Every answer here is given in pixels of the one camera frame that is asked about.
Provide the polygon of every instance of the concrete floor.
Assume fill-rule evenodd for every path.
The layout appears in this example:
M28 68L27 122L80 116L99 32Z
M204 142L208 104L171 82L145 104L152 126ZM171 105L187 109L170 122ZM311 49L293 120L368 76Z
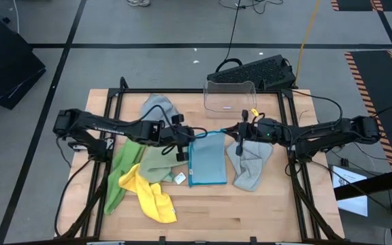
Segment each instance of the concrete floor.
M32 44L64 44L79 3L80 0L17 0L20 34ZM233 5L235 1L224 0L223 3ZM251 8L240 10L234 42L300 44L314 3L314 0L286 0L283 5L267 5L263 15L254 13ZM11 1L0 1L0 11L15 20L12 7ZM392 12L385 14L392 28ZM145 8L129 7L125 0L89 0L73 42L227 43L234 16L233 10L223 8L213 0L152 0L151 6ZM9 27L16 30L14 23L12 21ZM308 43L391 42L376 12L335 12L329 1L322 1ZM60 48L34 49L47 72L12 111L0 108L0 224L62 51ZM91 88L116 87L121 76L127 79L131 88L201 88L206 75L215 70L226 51L225 48L72 48L5 242L50 239L54 235L52 224L56 206L69 172L51 132L58 110L84 108ZM336 100L346 117L366 115L344 58L345 51L348 50L305 50L297 85L310 89L313 95ZM236 48L230 57L247 63L276 54L288 58L296 68L299 49ZM337 118L338 111L330 103L316 99L314 104L321 122ZM73 153L67 147L63 149L71 158ZM378 144L363 149L373 156L385 157ZM371 161L354 146L347 146L339 154L366 169L390 171L386 161ZM340 161L332 154L327 158L332 164ZM383 228L360 225L345 213L342 213L342 222L347 238L356 242L383 243Z

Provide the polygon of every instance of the towel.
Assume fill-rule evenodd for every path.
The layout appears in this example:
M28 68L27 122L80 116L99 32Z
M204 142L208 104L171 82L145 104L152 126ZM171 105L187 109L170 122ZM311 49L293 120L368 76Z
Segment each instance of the towel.
M119 178L123 174L128 173L136 163L139 163L144 149L145 146L127 140L125 145L113 158L112 170L108 176L107 201L103 208L104 214L113 213L114 209L122 201L126 190L119 187Z
M237 144L234 142L226 149L235 170L233 185L246 191L255 191L261 183L261 172L273 152L273 146L245 141L243 155L237 156L235 154Z
M207 137L191 142L189 154L189 186L227 183L223 132L210 131Z
M163 149L164 147L149 147L140 162L139 173L149 183L157 183L162 180L172 182L174 179L172 167L188 163L176 160L176 153L178 153L176 148L165 156L161 155Z
M164 112L166 113L170 122L172 122L172 116L178 115L178 111L174 107L174 105L170 102L170 100L163 95L149 95L149 98L144 102L142 108L140 110L140 116L145 115L150 108L154 105L160 105ZM143 120L164 120L164 115L160 108L154 108L152 111L143 119Z
M137 193L143 213L160 223L176 222L174 205L170 196L161 192L159 183L149 182L139 175L140 164L134 165L128 174L120 177L119 186Z

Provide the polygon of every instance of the clear plastic container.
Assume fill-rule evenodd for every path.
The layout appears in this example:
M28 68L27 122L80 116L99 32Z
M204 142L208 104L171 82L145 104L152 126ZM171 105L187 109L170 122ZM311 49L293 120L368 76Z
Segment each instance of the clear plastic container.
M208 118L241 118L242 110L257 107L255 85L243 83L215 83L203 86L203 106Z

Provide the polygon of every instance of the light green cloth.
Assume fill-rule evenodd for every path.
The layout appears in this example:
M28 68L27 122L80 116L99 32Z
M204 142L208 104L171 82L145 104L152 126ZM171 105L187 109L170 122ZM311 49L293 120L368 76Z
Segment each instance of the light green cloth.
M165 156L161 154L163 149L164 147L149 147L140 162L139 174L149 183L157 183L162 180L172 182L174 179L172 167L188 163L176 160L176 153L178 153L176 148Z
M114 209L122 201L127 190L119 186L119 178L128 173L136 163L140 162L145 148L145 146L127 140L125 145L119 150L119 153L114 157L112 171L108 176L107 201L103 208L104 214L113 213Z

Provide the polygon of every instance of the wooden table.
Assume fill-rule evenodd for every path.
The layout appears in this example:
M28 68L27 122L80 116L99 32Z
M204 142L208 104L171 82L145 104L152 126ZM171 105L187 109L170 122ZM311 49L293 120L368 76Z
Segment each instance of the wooden table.
M103 115L107 89L93 89L88 97L86 110ZM236 124L240 119L212 120L205 117L203 95L199 94L164 94L184 114L185 123L194 127L217 130ZM120 119L131 121L139 118L139 109L148 98L148 93L125 93ZM287 115L290 114L285 99ZM310 97L294 94L294 102L299 118L299 125L316 124L316 114ZM265 116L280 121L280 112L276 95L258 94L257 109ZM90 132L99 136L99 132ZM225 145L233 139L226 137ZM118 150L126 138L116 139ZM101 240L158 241L164 235L167 241L225 241L248 242L250 236L256 236L259 242L299 242L301 241L295 200L291 179L284 173L287 154L284 147L274 145L274 152L263 169L261 185L255 192L243 191L232 185L234 170L229 158L227 162L228 183L218 186L188 187L185 181L181 185L162 183L163 191L171 196L176 209L177 223L161 224L145 216L140 208L137 196L127 191L125 198L110 216L103 217ZM76 152L72 161L72 175L86 162L87 153ZM327 164L325 155L318 153L314 160ZM69 185L59 216L59 230L66 231L81 213L86 204L93 164L86 167ZM188 174L188 167L181 165L173 169L175 174ZM340 214L331 185L329 172L322 167L309 164L308 173L316 208L331 225L333 230L344 236ZM97 215L95 208L91 215L88 235L93 234L93 224ZM304 216L308 237L312 237L309 212L304 206Z

